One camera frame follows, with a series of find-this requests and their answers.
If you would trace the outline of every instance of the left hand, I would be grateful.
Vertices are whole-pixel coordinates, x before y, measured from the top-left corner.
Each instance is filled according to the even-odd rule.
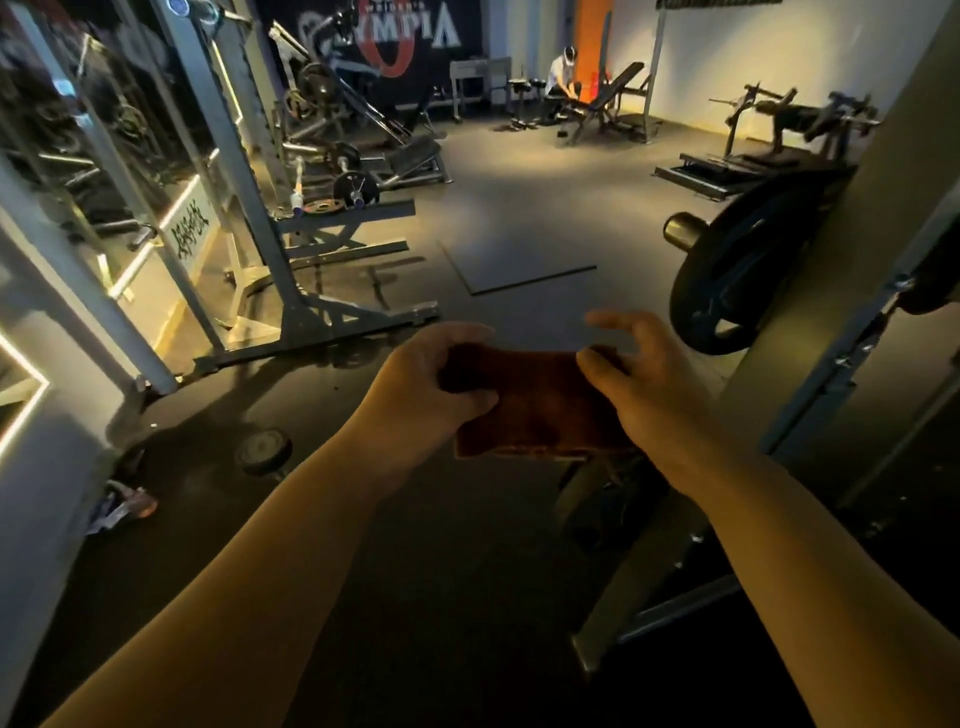
[[[396,480],[398,486],[460,425],[496,406],[493,390],[451,395],[437,384],[450,347],[481,342],[492,334],[493,329],[482,324],[434,324],[387,357],[341,430],[351,440],[356,456],[367,459],[364,465]]]

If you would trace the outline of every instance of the white shirt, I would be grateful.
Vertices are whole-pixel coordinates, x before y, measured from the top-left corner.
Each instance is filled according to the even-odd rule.
[[[566,56],[560,54],[550,63],[550,75],[546,78],[546,89],[549,91],[555,85],[566,88],[573,81],[573,63],[567,62]]]

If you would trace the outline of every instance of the brown towel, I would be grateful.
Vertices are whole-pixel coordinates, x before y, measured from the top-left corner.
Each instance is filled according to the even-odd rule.
[[[595,347],[617,367],[612,347]],[[497,406],[457,431],[457,457],[487,452],[585,457],[634,447],[610,402],[581,374],[573,352],[504,352],[482,344],[450,350],[440,373],[446,392],[494,389]]]

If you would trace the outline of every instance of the hand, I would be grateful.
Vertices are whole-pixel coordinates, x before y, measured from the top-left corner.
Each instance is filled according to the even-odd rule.
[[[440,389],[437,374],[450,347],[481,342],[492,334],[493,329],[482,324],[434,324],[397,347],[341,430],[352,440],[356,456],[398,486],[460,425],[490,412],[496,392],[451,395]]]
[[[662,471],[689,461],[704,443],[723,439],[707,390],[663,321],[646,311],[598,310],[587,314],[587,323],[634,336],[638,353],[620,355],[629,375],[592,349],[578,352],[577,364],[616,407],[627,436]]]

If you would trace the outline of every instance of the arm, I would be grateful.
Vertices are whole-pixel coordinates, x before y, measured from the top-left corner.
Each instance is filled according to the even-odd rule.
[[[578,354],[581,369],[706,512],[817,725],[955,725],[960,641],[806,488],[724,432],[659,319],[597,311],[588,320],[634,335],[630,376],[591,350]]]
[[[449,347],[489,334],[438,324],[396,349],[340,432],[44,726],[280,725],[377,502],[496,404],[437,386]]]

